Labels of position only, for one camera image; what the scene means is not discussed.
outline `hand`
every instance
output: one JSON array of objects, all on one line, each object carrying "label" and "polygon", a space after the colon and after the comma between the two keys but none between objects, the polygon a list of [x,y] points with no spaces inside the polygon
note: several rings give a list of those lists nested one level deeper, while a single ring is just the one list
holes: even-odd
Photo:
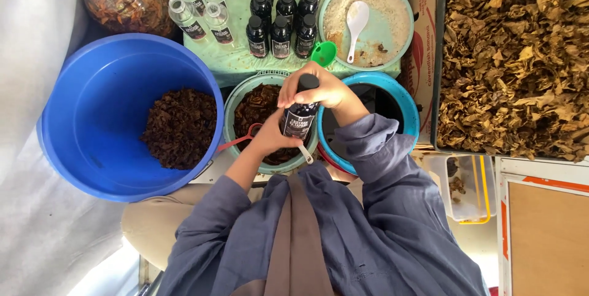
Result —
[{"label": "hand", "polygon": [[252,147],[253,150],[265,157],[278,149],[296,148],[302,145],[301,139],[281,134],[279,123],[283,114],[284,109],[278,109],[272,113],[247,148]]},{"label": "hand", "polygon": [[[302,74],[315,75],[319,79],[319,87],[297,93],[298,78]],[[336,108],[350,95],[356,97],[341,80],[326,71],[318,63],[311,61],[284,80],[278,96],[278,107],[288,109],[294,103],[321,102],[321,105],[325,107]]]}]

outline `white spoon handle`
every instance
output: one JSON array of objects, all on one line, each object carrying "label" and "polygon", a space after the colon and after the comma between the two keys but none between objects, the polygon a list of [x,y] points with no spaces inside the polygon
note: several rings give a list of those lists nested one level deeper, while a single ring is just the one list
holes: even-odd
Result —
[{"label": "white spoon handle", "polygon": [[301,145],[298,147],[298,149],[301,151],[301,153],[305,157],[307,164],[313,164],[313,157],[311,157],[311,154],[309,153],[307,148],[304,145]]},{"label": "white spoon handle", "polygon": [[352,37],[352,42],[350,42],[350,52],[348,53],[348,59],[346,61],[348,64],[352,64],[354,62],[354,52],[356,52],[356,41],[358,40],[358,35]]}]

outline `ketapang leaf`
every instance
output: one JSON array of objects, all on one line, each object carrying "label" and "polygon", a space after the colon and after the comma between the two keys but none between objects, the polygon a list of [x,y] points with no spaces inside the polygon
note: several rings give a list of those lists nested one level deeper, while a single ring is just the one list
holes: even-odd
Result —
[{"label": "ketapang leaf", "polygon": [[447,0],[438,146],[589,153],[589,0]]}]

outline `white plastic spoon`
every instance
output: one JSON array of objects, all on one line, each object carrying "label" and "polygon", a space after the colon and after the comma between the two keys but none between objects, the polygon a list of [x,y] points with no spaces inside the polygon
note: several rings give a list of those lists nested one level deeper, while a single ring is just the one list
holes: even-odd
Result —
[{"label": "white plastic spoon", "polygon": [[303,154],[303,157],[305,157],[307,164],[313,164],[313,157],[311,157],[311,154],[309,153],[307,148],[304,145],[300,145],[300,146],[298,146],[298,149]]},{"label": "white plastic spoon", "polygon": [[363,1],[355,1],[350,5],[348,9],[348,16],[346,17],[346,22],[348,23],[348,28],[350,28],[350,35],[352,36],[352,41],[350,42],[350,52],[348,53],[348,59],[346,60],[348,64],[354,62],[354,51],[356,50],[356,41],[358,40],[358,36],[368,23],[368,15],[370,11],[368,9],[368,4]]}]

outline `dark brown dried leaves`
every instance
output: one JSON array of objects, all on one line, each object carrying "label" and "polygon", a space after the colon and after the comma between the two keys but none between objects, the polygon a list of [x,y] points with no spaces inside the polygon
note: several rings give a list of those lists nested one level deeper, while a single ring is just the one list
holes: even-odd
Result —
[{"label": "dark brown dried leaves", "polygon": [[174,34],[168,16],[169,0],[84,0],[90,15],[113,34]]},{"label": "dark brown dried leaves", "polygon": [[589,0],[448,0],[438,145],[589,153]]},{"label": "dark brown dried leaves", "polygon": [[[233,130],[235,131],[236,138],[247,135],[247,131],[252,124],[264,123],[266,119],[278,109],[277,104],[279,93],[280,86],[260,84],[243,97],[239,105],[235,108]],[[310,137],[311,136],[307,136],[304,142],[305,145],[308,143]],[[250,142],[251,140],[239,142],[237,148],[240,151],[243,151]],[[266,156],[263,162],[276,166],[286,163],[299,154],[300,151],[297,148],[279,149]]]},{"label": "dark brown dried leaves", "polygon": [[211,146],[216,123],[213,97],[195,89],[171,90],[149,110],[139,139],[162,167],[193,169]]}]

